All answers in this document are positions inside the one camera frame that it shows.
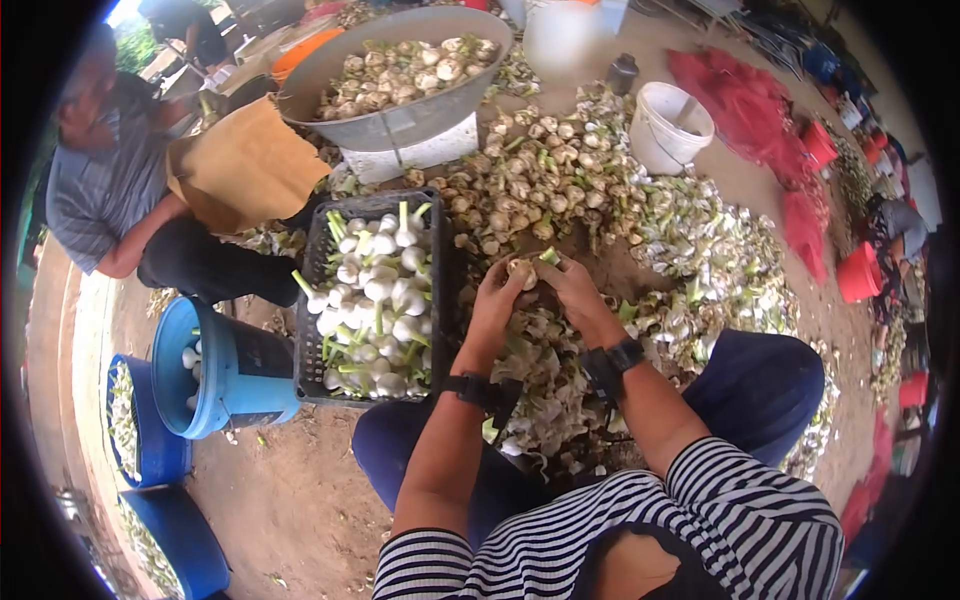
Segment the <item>hand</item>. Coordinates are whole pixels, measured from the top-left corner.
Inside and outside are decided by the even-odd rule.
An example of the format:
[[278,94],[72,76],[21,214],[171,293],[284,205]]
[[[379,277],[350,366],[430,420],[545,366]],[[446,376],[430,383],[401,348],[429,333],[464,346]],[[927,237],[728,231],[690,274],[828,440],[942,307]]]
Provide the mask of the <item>hand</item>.
[[537,275],[557,293],[564,315],[588,347],[615,346],[627,336],[623,325],[603,302],[587,268],[563,254],[560,258],[557,267],[534,259]]
[[450,374],[464,372],[487,374],[493,368],[493,360],[507,342],[507,323],[514,312],[514,302],[523,291],[523,283],[529,275],[528,268],[521,264],[507,282],[500,285],[507,274],[507,256],[493,264],[487,271],[473,303],[473,317],[467,330],[467,338]]

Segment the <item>dark pants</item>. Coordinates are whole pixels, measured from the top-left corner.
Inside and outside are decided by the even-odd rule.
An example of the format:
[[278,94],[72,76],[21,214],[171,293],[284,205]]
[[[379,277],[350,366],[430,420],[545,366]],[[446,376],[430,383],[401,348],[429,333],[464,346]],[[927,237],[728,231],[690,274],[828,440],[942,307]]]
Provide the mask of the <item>dark pants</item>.
[[[810,423],[824,391],[820,356],[796,338],[727,329],[684,399],[710,433],[776,467]],[[430,405],[388,402],[357,422],[353,454],[392,512]],[[551,499],[546,487],[485,445],[470,499],[470,545],[509,516]]]
[[177,288],[213,304],[247,294],[279,306],[297,301],[300,288],[290,276],[289,256],[266,256],[221,242],[193,217],[179,217],[158,229],[136,275],[147,287]]

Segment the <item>plastic crate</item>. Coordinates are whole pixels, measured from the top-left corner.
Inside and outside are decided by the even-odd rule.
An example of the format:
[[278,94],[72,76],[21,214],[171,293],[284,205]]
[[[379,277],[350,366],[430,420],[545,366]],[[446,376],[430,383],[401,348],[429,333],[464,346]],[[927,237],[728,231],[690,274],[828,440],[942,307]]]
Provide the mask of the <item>plastic crate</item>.
[[[433,278],[430,387],[431,395],[436,397],[446,374],[450,371],[453,359],[447,334],[454,331],[453,310],[457,296],[457,289],[449,283],[453,280],[450,276],[449,259],[452,246],[451,226],[444,214],[444,202],[437,190],[432,187],[387,190],[370,196],[349,198],[338,203],[322,204],[314,213],[313,222],[310,225],[302,274],[314,286],[319,286],[327,280],[324,265],[332,244],[326,220],[327,212],[337,210],[346,220],[360,218],[370,221],[380,219],[388,213],[398,214],[401,201],[408,203],[411,213],[421,204],[431,203],[430,210],[424,215],[423,220],[433,238],[431,251],[433,261],[430,266],[430,276]],[[297,300],[297,336],[294,343],[294,389],[299,401],[367,409],[390,399],[424,400],[419,396],[403,398],[332,396],[324,387],[324,361],[320,355],[324,339],[317,331],[317,317],[318,315],[307,312],[306,296],[300,295],[300,299]]]

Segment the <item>wrist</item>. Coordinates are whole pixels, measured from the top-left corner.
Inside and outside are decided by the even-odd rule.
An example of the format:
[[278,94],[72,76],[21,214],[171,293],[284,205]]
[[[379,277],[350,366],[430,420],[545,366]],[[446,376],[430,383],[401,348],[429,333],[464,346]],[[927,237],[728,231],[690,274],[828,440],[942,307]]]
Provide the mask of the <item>wrist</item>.
[[599,319],[591,320],[588,326],[581,329],[581,334],[589,349],[613,348],[629,335],[613,313],[607,313]]
[[453,366],[450,368],[451,375],[462,375],[465,372],[475,372],[479,375],[490,376],[493,371],[493,361],[500,348],[493,348],[493,344],[486,341],[480,341],[467,334],[464,344],[457,352],[457,357],[453,360]]

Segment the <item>gray shirt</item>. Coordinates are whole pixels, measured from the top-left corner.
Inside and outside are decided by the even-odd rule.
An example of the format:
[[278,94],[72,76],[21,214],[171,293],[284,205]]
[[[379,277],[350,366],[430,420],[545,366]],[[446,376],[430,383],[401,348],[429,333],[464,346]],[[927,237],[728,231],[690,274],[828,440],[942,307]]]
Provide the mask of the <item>gray shirt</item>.
[[153,130],[150,117],[156,103],[145,102],[145,88],[129,77],[135,76],[118,74],[113,106],[104,117],[115,145],[82,152],[58,144],[50,168],[48,225],[88,275],[167,189],[165,154],[170,139]]
[[903,236],[903,258],[911,264],[916,264],[922,255],[921,250],[926,241],[926,223],[924,217],[913,209],[910,204],[899,200],[887,200],[880,205],[883,220],[887,223],[887,235],[890,239]]

